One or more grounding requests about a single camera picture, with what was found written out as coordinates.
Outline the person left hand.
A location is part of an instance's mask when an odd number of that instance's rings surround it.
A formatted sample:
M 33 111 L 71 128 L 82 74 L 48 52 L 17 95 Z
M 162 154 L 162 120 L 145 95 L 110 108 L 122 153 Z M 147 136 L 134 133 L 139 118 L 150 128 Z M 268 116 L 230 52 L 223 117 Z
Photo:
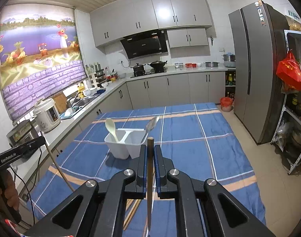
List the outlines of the person left hand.
M 2 208 L 1 202 L 3 201 L 1 194 L 4 193 L 5 198 L 7 199 L 7 205 L 12 207 L 15 211 L 18 211 L 20 202 L 13 177 L 8 170 L 4 170 L 1 175 L 6 188 L 4 191 L 0 188 L 0 209 Z

